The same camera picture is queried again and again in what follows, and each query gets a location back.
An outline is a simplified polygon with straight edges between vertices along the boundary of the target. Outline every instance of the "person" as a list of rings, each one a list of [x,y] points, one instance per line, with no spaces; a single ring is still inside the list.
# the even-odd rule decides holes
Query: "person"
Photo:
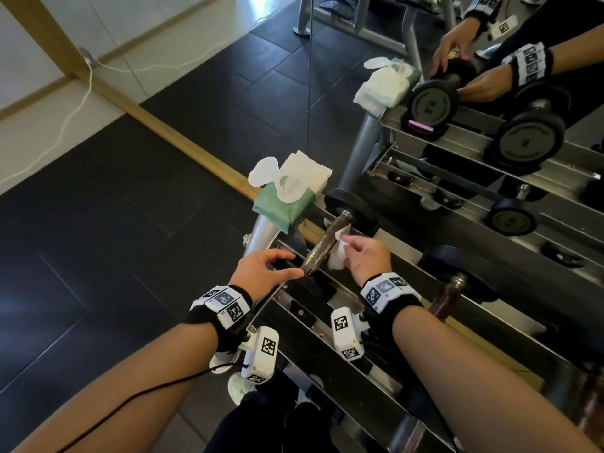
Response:
[[[449,53],[455,48],[462,59],[469,60],[474,39],[497,13],[495,4],[501,6],[509,0],[493,0],[491,8],[479,1],[474,0],[464,20],[442,37],[434,53],[431,75],[439,69],[447,70]],[[534,63],[525,60],[527,51],[536,51],[533,57],[539,60]],[[604,86],[600,81],[603,75],[604,0],[547,0],[502,42],[480,75],[459,89],[458,94],[462,103],[499,116],[525,84],[543,81],[570,93],[571,105],[563,115],[568,128],[604,104]],[[489,167],[434,145],[427,145],[423,157],[482,186],[489,186],[501,177]],[[465,199],[475,196],[449,181],[441,181],[439,185]]]
[[[380,280],[382,274],[395,275],[390,273],[390,253],[383,243],[361,236],[342,236],[342,239],[349,243],[345,247],[346,266],[360,286],[371,286],[372,280]],[[229,286],[245,292],[244,297],[252,302],[258,302],[277,284],[303,276],[302,270],[296,268],[269,270],[267,265],[277,258],[292,259],[294,255],[281,249],[268,249],[242,258]],[[197,310],[193,317],[199,320],[205,315],[204,309],[204,305],[194,303],[189,313]],[[209,322],[188,318],[187,322],[150,342],[73,396],[21,442],[15,453],[60,450],[128,396],[206,368],[216,350],[223,348],[222,341],[229,338],[215,317]],[[401,295],[389,301],[377,314],[377,319],[375,324],[383,329],[376,332],[393,339],[466,451],[599,451],[543,396],[514,373],[475,350],[425,310],[415,296]],[[333,358],[341,359],[336,354]],[[192,382],[187,381],[133,400],[76,443],[70,452],[148,451],[191,386]],[[283,435],[279,424],[283,425],[283,419],[263,411],[262,400],[246,400],[251,394],[247,394],[241,405],[222,421],[207,452],[282,451]],[[315,413],[308,403],[306,408],[308,417]],[[298,413],[298,416],[302,417],[304,413]],[[288,425],[294,421],[290,416]],[[308,430],[308,426],[313,426],[312,420],[306,431],[298,431],[297,442],[303,445],[305,439],[312,439],[315,445],[324,442],[325,447],[318,445],[313,451],[333,451],[332,446],[325,446],[330,444],[328,432],[320,426],[318,431]],[[298,449],[283,451],[308,450],[298,445]]]

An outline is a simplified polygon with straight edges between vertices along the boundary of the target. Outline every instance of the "left hand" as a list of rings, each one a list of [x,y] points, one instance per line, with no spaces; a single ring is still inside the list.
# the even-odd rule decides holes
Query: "left hand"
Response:
[[[269,270],[269,264],[277,259],[294,259],[295,255],[284,249],[265,249],[254,251],[239,259],[237,269],[229,284],[244,288],[253,302],[262,300],[272,288],[289,280],[304,276],[302,269]]]
[[[512,89],[512,81],[512,67],[509,64],[499,65],[485,71],[457,92],[462,103],[493,101]]]

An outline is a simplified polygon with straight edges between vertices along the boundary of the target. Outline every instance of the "black pants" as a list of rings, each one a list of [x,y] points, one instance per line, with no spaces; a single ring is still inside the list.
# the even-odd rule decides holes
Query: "black pants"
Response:
[[[604,23],[604,3],[598,0],[547,0],[537,12],[527,19],[518,30],[505,40],[494,56],[487,61],[482,72],[499,66],[501,60],[528,43],[539,43],[549,48],[577,37]],[[571,106],[564,116],[566,127],[575,125],[596,108],[604,104],[604,63],[548,76],[542,81],[564,87],[571,94]],[[477,110],[499,116],[506,111],[513,98],[510,92],[489,103],[475,105]],[[489,186],[501,177],[491,168],[478,165],[433,145],[426,146],[423,156],[430,164],[444,168],[464,178]],[[458,185],[441,180],[439,186],[465,199],[475,196]]]
[[[284,425],[284,413],[264,394],[246,394],[239,406],[220,423],[205,453],[338,453],[327,419],[305,402]]]

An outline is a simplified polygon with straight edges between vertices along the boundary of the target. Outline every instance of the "black rubber floor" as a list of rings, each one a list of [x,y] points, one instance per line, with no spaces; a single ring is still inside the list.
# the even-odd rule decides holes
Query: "black rubber floor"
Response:
[[[309,79],[297,10],[143,106],[243,174],[300,149],[335,184],[363,114],[352,103],[362,62],[376,51],[318,27]],[[251,202],[129,116],[0,196],[0,452],[227,281],[254,220]],[[204,407],[195,397],[185,416]],[[220,404],[230,410],[210,403]],[[197,432],[211,435],[216,418]]]

